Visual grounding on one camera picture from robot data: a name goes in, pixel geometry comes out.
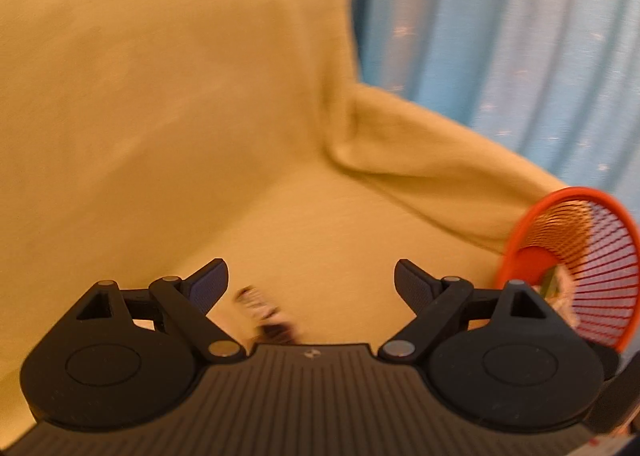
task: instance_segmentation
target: yellow blanket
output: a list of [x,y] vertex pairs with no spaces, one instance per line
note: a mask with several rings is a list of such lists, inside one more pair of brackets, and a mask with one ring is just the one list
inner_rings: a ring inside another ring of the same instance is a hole
[[[0,446],[21,360],[97,279],[223,257],[306,341],[376,346],[411,318],[398,258],[488,285],[561,187],[357,83],[348,0],[0,0],[0,107]],[[250,335],[227,297],[210,317]]]

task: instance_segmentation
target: orange rim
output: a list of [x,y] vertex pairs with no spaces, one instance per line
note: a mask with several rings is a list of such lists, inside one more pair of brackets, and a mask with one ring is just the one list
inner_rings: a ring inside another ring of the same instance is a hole
[[[511,236],[509,237],[509,240],[507,241],[502,266],[495,278],[495,288],[502,289],[510,279],[511,273],[513,272],[513,260],[515,259],[517,252],[522,248],[526,234],[536,218],[554,205],[572,200],[594,202],[612,211],[626,227],[636,248],[636,253],[640,256],[640,235],[638,234],[636,223],[620,202],[609,194],[599,191],[598,189],[592,189],[590,187],[566,187],[545,196],[531,207],[529,211],[518,221],[511,233]],[[639,322],[640,299],[636,298],[633,312],[626,329],[620,338],[618,338],[616,343],[613,344],[617,351],[621,352],[626,348],[632,339]]]

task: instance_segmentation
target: blurry small object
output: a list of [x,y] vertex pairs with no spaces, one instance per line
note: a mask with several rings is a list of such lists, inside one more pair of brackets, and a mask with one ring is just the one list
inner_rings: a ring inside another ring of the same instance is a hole
[[244,287],[236,295],[236,303],[244,307],[257,323],[257,342],[269,344],[295,344],[299,332],[293,322],[264,298],[255,287]]
[[536,289],[569,326],[578,327],[580,319],[572,308],[575,280],[564,265],[556,265],[546,271]]

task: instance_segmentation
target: triangular hole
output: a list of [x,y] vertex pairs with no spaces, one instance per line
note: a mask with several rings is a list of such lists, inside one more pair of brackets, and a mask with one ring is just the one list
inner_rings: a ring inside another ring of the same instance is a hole
[[527,317],[528,319],[544,319],[546,314],[527,292],[518,292],[513,296],[511,316]]
[[108,319],[111,317],[111,307],[109,306],[109,296],[105,293],[96,293],[89,304],[78,314],[79,321],[87,319]]

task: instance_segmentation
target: collapsible basket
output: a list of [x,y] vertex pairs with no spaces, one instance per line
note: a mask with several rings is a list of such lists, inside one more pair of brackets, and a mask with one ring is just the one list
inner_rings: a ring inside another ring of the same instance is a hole
[[573,308],[582,337],[624,350],[640,320],[640,240],[634,220],[610,195],[586,187],[553,192],[520,220],[507,243],[496,285],[536,285],[555,265],[575,282]]

